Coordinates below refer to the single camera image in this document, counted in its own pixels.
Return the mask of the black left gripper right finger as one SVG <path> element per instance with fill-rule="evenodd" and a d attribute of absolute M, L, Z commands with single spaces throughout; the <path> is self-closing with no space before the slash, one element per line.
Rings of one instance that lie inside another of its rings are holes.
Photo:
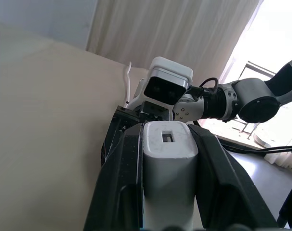
<path fill-rule="evenodd" d="M 198 148 L 195 196 L 204 228 L 234 224 L 250 229 L 277 228 L 277 222 L 241 164 L 208 130 L 189 125 Z"/>

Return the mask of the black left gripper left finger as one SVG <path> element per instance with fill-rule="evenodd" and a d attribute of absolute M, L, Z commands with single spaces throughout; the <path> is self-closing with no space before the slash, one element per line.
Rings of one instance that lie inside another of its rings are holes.
<path fill-rule="evenodd" d="M 85 221 L 86 231 L 138 231 L 143 226 L 143 125 L 119 138 L 103 164 Z"/>

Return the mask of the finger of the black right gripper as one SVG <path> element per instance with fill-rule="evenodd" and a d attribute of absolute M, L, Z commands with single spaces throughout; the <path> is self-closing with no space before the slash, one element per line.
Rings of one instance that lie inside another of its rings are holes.
<path fill-rule="evenodd" d="M 139 123 L 137 112 L 118 106 L 115 110 L 106 137 L 101 148 L 101 165 L 103 165 L 117 146 L 125 130 Z"/>

